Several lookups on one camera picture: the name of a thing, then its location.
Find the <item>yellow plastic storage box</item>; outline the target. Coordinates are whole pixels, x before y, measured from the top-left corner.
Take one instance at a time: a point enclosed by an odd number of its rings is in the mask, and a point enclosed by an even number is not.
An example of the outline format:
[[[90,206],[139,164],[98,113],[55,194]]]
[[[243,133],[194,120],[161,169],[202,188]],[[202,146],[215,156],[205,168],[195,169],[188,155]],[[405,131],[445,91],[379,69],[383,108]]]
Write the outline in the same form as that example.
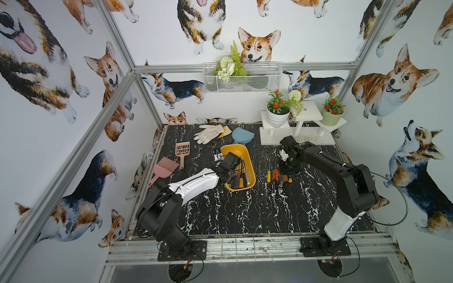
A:
[[[229,177],[224,182],[225,188],[232,192],[244,191],[251,189],[257,181],[254,167],[248,149],[241,144],[226,145],[221,147],[221,153],[224,161],[227,161],[227,156],[233,154],[233,165],[227,170]]]

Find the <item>orange grey handle screwdriver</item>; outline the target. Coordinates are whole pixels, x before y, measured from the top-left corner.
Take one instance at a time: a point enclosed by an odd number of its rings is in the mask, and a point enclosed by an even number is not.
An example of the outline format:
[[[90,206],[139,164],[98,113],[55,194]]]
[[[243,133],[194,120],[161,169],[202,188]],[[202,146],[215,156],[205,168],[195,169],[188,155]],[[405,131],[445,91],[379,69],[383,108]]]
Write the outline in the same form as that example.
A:
[[[277,174],[278,174],[278,170],[274,169],[273,173],[272,173],[272,181],[276,181],[278,179]]]

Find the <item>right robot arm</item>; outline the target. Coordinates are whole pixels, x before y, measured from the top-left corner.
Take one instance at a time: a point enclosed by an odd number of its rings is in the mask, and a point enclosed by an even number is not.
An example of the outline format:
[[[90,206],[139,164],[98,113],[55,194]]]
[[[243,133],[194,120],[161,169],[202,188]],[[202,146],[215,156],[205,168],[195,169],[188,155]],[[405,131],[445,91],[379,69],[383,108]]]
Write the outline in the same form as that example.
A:
[[[281,173],[297,173],[307,164],[327,175],[336,188],[337,208],[318,240],[326,251],[337,247],[356,220],[379,202],[373,178],[365,165],[345,163],[311,142],[296,142],[292,136],[280,141],[279,155]]]

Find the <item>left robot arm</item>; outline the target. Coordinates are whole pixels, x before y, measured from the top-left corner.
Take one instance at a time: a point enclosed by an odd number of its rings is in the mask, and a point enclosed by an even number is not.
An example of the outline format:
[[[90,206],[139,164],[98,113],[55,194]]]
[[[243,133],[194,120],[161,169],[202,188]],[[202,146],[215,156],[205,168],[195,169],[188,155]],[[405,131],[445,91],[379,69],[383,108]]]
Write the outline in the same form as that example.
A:
[[[176,183],[157,181],[136,213],[138,227],[176,251],[187,250],[191,239],[178,226],[181,208],[198,195],[217,187],[221,179],[232,177],[242,160],[228,153],[216,166]]]

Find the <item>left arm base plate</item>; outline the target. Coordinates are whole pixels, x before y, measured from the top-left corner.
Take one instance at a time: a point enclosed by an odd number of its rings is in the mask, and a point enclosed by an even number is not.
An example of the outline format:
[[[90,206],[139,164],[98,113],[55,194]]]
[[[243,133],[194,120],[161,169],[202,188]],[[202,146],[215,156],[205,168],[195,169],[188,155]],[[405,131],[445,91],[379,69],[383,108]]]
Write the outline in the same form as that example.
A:
[[[206,259],[207,252],[206,241],[191,241],[188,242],[181,250],[171,248],[167,243],[161,244],[158,248],[158,261],[190,261],[193,259]]]

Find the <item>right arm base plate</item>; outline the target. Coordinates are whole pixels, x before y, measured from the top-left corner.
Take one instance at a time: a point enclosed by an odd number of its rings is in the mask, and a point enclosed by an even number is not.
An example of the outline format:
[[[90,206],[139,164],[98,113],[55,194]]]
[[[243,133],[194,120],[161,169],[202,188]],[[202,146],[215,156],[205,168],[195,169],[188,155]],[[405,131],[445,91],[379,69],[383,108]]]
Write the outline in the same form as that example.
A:
[[[300,238],[300,252],[305,257],[349,256],[351,251],[347,240],[332,241],[325,235]]]

